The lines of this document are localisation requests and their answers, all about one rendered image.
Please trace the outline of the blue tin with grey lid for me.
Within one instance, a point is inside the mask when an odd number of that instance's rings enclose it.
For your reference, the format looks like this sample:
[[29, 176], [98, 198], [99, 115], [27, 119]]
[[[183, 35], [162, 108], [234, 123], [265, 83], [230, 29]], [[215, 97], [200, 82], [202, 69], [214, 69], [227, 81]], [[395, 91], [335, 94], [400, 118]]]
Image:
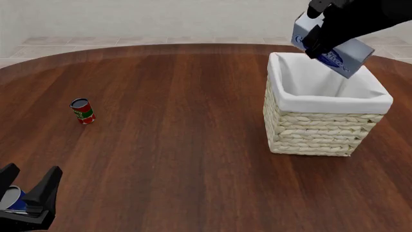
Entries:
[[17, 186], [10, 186], [0, 200], [0, 210], [25, 211], [26, 203], [22, 198], [26, 193]]

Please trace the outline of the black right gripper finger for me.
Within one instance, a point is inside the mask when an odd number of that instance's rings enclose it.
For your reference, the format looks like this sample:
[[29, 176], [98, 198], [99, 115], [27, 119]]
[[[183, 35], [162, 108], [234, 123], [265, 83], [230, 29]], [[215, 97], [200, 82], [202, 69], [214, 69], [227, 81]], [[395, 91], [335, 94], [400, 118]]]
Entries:
[[327, 47], [323, 40], [321, 40], [321, 27], [314, 26], [304, 38], [305, 53], [311, 59], [316, 59], [324, 53], [328, 53]]
[[307, 16], [310, 19], [316, 19], [323, 13], [326, 9], [325, 1], [310, 1], [308, 4], [308, 9], [306, 11]]

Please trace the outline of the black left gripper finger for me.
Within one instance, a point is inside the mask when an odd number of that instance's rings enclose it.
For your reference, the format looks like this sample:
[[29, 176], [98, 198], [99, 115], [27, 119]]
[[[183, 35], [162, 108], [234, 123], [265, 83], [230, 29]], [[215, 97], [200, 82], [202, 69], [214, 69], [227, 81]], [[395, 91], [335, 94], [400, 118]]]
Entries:
[[26, 203], [27, 212], [43, 212], [44, 210], [55, 212], [57, 190], [62, 177], [62, 170], [54, 166], [42, 180], [25, 196], [22, 197]]
[[0, 193], [6, 193], [6, 190], [12, 185], [19, 172], [20, 169], [14, 163], [10, 163], [0, 169]]

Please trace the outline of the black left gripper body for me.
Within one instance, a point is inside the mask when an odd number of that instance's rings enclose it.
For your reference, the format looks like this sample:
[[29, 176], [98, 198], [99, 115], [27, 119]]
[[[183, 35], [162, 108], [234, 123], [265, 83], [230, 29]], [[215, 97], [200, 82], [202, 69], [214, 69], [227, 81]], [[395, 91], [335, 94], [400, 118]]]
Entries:
[[27, 206], [25, 210], [0, 210], [0, 227], [9, 230], [48, 230], [56, 206]]

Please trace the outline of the cream woven basket, white liner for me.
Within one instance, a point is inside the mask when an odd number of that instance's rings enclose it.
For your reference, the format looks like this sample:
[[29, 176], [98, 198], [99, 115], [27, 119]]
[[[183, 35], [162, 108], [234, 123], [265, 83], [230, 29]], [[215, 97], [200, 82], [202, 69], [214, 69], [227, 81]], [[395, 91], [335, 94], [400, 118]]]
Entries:
[[349, 79], [303, 53], [269, 55], [263, 116], [270, 151], [348, 157], [393, 98], [361, 67]]

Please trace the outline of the blue-grey cream cheese box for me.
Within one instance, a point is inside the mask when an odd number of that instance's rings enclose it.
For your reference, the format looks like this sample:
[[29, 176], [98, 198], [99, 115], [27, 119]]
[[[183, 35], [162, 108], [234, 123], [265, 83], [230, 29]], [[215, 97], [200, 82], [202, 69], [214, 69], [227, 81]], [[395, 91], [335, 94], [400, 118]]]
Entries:
[[[315, 42], [315, 36], [323, 24], [323, 17], [310, 19], [306, 12], [303, 12], [294, 23], [291, 42], [298, 49], [306, 52]], [[316, 59], [349, 79], [352, 77], [366, 60], [374, 53], [374, 49], [360, 42], [351, 39], [339, 46], [336, 46], [327, 53], [318, 55]]]

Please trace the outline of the red and green tomato tin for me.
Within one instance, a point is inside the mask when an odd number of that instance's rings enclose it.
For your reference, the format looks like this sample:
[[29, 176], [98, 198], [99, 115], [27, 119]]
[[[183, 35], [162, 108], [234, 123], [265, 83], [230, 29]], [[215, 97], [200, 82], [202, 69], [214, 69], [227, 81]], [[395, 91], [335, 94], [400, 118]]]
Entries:
[[70, 104], [70, 108], [73, 110], [76, 118], [82, 125], [93, 123], [96, 119], [93, 108], [86, 98], [78, 98], [73, 100]]

